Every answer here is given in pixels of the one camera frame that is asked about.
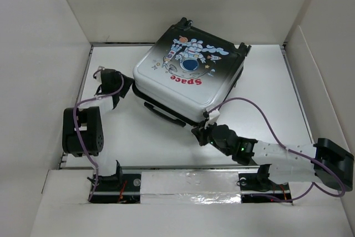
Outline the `black white space suitcase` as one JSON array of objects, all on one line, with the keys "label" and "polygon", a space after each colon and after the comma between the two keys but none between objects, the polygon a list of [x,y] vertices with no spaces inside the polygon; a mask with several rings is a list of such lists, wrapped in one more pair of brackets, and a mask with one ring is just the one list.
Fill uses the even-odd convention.
[{"label": "black white space suitcase", "polygon": [[251,46],[193,26],[183,17],[171,25],[133,69],[134,94],[144,107],[185,127],[224,101],[244,69]]}]

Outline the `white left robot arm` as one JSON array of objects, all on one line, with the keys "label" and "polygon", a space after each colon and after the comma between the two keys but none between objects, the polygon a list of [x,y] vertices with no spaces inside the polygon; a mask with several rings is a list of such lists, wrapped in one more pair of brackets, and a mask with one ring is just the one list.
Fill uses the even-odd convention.
[{"label": "white left robot arm", "polygon": [[89,99],[80,100],[63,112],[62,149],[74,157],[88,158],[94,170],[94,161],[104,147],[102,117],[114,110],[134,83],[118,70],[99,67],[93,74],[98,87]]}]

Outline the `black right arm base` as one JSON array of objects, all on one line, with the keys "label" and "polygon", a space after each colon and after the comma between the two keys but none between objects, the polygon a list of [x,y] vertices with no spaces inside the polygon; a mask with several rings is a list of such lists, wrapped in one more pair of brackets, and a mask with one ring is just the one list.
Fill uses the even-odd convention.
[{"label": "black right arm base", "polygon": [[276,184],[269,180],[268,168],[266,165],[255,173],[239,173],[236,185],[241,190],[242,203],[280,203],[292,198],[288,183]]}]

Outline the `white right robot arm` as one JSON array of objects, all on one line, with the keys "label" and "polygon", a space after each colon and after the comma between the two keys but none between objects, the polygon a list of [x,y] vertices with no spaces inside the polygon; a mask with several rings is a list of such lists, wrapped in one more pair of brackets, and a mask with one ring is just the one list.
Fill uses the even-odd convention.
[{"label": "white right robot arm", "polygon": [[191,132],[200,146],[210,144],[243,166],[258,165],[256,182],[263,189],[289,182],[322,183],[338,191],[353,189],[354,156],[329,139],[283,148],[240,137],[227,125],[216,123],[197,126]]}]

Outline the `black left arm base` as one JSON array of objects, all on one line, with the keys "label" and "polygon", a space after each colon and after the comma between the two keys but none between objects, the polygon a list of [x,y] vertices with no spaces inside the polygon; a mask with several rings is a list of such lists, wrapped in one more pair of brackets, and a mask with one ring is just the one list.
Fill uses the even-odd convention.
[{"label": "black left arm base", "polygon": [[139,204],[141,173],[125,173],[118,161],[116,171],[109,176],[99,176],[97,186],[95,178],[87,178],[91,184],[92,196],[89,202],[93,204]]}]

